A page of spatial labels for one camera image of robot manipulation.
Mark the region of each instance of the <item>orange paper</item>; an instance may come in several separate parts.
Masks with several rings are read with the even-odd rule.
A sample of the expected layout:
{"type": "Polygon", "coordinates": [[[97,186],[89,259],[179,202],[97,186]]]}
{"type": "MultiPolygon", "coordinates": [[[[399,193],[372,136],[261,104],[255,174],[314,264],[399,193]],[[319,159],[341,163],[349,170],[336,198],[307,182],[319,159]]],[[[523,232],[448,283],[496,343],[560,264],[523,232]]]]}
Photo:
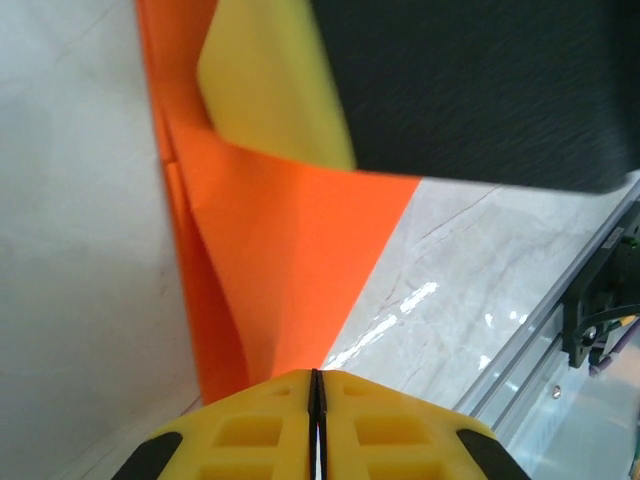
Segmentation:
{"type": "Polygon", "coordinates": [[[137,1],[205,403],[322,363],[419,182],[222,141],[195,81],[215,3],[137,1]]]}

